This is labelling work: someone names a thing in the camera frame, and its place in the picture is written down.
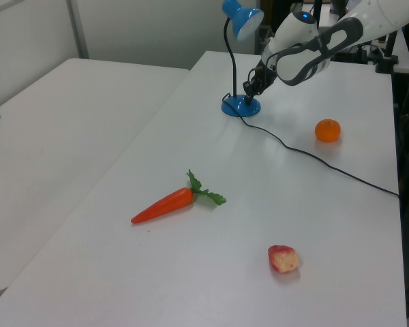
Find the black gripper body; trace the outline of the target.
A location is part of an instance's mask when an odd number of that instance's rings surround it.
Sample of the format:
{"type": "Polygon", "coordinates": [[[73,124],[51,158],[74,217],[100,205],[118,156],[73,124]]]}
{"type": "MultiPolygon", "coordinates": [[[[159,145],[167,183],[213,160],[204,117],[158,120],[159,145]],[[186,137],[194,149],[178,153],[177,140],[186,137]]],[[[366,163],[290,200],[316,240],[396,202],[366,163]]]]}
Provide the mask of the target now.
{"type": "Polygon", "coordinates": [[[259,63],[254,68],[254,77],[252,78],[253,95],[261,95],[269,88],[277,78],[277,73],[269,69],[264,63],[259,63]]]}

